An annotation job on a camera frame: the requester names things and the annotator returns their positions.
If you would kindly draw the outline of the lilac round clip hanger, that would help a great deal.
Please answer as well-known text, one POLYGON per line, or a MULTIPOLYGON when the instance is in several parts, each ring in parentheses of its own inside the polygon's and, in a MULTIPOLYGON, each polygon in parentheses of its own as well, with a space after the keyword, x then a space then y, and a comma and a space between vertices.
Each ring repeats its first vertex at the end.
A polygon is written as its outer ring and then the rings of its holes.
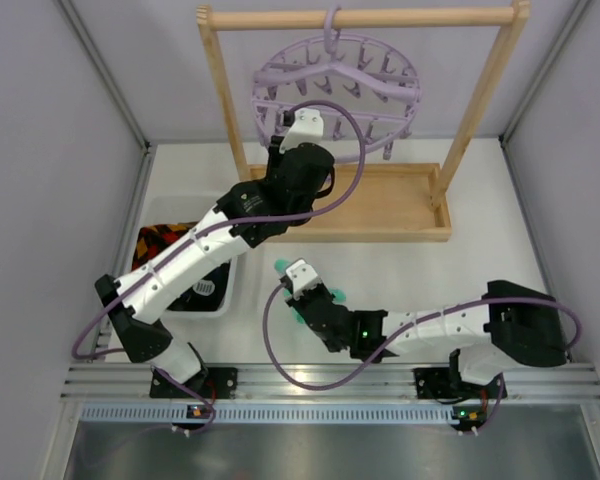
POLYGON ((368 35, 326 24, 317 36, 284 47, 252 77, 251 109, 260 144, 286 132, 283 116, 309 100, 346 109, 368 153, 392 157, 394 142, 411 135, 422 99, 415 66, 399 49, 368 35))

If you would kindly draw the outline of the black sock with label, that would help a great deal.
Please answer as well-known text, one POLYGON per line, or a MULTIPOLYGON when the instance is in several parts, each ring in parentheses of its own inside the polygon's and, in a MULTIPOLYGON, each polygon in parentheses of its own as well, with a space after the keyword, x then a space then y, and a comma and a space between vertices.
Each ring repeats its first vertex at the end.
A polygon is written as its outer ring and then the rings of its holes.
POLYGON ((230 263, 216 268, 191 288, 182 293, 168 307, 175 312, 215 312, 224 301, 230 272, 230 263))

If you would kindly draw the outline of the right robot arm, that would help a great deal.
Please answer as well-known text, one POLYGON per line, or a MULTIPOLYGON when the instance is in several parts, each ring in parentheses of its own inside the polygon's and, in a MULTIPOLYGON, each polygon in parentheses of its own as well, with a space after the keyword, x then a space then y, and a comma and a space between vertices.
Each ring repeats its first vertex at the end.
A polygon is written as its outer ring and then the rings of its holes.
POLYGON ((331 353, 364 364, 436 350, 449 358, 455 389, 486 386, 518 367, 566 362, 555 299, 505 281, 491 281, 477 301, 443 310, 350 310, 323 285, 286 301, 331 353))

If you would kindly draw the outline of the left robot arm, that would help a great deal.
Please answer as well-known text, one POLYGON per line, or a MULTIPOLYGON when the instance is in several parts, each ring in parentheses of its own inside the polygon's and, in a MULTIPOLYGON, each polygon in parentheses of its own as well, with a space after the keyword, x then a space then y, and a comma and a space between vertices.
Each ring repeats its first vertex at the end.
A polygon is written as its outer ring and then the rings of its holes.
POLYGON ((317 134, 275 136, 263 178, 235 184, 174 244, 131 273, 95 283, 122 348, 191 390, 207 369, 194 347, 164 326, 162 314, 186 290, 231 259, 306 223, 335 160, 317 134))

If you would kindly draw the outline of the teal white sock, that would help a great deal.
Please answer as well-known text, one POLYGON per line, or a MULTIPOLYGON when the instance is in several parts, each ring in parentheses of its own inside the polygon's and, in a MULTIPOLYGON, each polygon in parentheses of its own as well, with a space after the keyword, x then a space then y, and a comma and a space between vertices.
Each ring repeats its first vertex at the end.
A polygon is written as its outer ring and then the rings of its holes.
MULTIPOLYGON (((292 264, 291 261, 286 260, 284 258, 277 259, 274 262, 274 269, 279 277, 283 277, 286 274, 286 269, 292 264)), ((347 296, 345 292, 338 288, 330 288, 329 289, 333 300, 336 304, 344 304, 347 300, 347 296)), ((304 318, 294 309, 292 308, 292 314, 294 319, 299 324, 304 324, 304 318)))

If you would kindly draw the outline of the black orange argyle sock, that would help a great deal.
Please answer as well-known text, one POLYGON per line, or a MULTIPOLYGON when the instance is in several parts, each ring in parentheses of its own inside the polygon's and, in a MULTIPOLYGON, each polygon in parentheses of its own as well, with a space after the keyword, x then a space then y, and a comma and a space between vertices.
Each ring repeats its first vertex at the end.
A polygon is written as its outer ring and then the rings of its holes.
POLYGON ((136 270, 176 243, 194 223, 155 224, 139 230, 131 269, 136 270))

